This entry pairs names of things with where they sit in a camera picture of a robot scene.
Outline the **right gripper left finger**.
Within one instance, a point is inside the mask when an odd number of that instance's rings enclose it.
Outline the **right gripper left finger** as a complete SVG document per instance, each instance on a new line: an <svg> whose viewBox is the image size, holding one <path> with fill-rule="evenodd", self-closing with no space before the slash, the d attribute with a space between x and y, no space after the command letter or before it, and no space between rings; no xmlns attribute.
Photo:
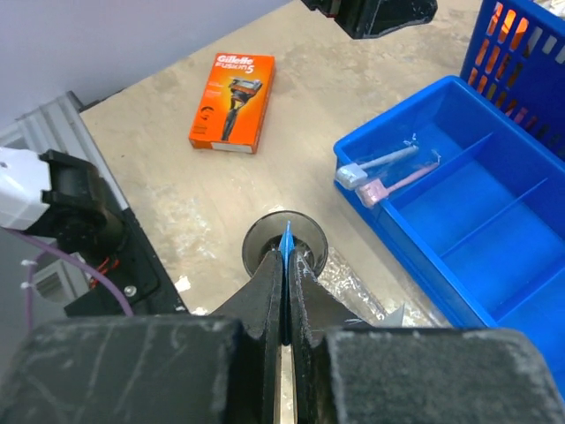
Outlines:
<svg viewBox="0 0 565 424"><path fill-rule="evenodd" d="M4 423L274 423L283 258L206 316L52 322L18 350Z"/></svg>

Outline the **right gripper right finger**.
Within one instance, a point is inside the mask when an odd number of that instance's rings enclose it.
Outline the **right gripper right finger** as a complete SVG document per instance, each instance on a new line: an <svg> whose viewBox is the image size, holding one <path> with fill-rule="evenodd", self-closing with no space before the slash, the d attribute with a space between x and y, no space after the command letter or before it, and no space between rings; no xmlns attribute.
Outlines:
<svg viewBox="0 0 565 424"><path fill-rule="evenodd" d="M512 329L375 328L302 255L288 286L302 423L561 423L545 360Z"/></svg>

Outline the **light blue toothpaste tube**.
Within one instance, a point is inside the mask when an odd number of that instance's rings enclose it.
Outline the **light blue toothpaste tube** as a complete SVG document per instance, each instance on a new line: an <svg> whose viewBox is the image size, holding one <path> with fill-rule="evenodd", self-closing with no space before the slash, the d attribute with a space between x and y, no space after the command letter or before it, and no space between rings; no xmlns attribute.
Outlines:
<svg viewBox="0 0 565 424"><path fill-rule="evenodd" d="M294 250L295 244L291 231L291 221L288 220L279 243L279 251L283 259L282 274L282 344L290 344L290 288L289 288L289 269L290 254Z"/></svg>

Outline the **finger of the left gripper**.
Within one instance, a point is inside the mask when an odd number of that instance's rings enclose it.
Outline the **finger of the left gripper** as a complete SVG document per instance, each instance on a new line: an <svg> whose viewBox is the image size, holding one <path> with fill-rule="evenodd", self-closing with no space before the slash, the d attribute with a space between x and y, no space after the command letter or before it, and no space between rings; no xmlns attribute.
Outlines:
<svg viewBox="0 0 565 424"><path fill-rule="evenodd" d="M373 39L431 22L438 10L436 0L302 0L319 11L351 39Z"/></svg>

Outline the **dark brown banded cup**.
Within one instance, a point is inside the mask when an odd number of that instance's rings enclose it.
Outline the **dark brown banded cup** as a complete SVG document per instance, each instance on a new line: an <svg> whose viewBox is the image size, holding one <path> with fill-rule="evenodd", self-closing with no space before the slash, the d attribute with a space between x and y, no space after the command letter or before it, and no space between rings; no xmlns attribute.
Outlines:
<svg viewBox="0 0 565 424"><path fill-rule="evenodd" d="M328 258L328 240L310 216L281 210L263 216L245 234L242 261L249 276L271 250L280 251L286 264L291 252L300 253L314 275L319 276Z"/></svg>

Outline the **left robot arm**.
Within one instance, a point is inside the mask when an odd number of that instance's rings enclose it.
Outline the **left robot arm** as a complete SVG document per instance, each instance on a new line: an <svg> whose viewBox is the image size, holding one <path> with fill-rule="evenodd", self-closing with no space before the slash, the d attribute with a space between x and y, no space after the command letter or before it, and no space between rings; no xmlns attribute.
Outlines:
<svg viewBox="0 0 565 424"><path fill-rule="evenodd" d="M435 1L307 1L352 39L377 38L430 22ZM55 239L67 253L105 258L123 250L125 201L90 159L64 151L1 148L1 226Z"/></svg>

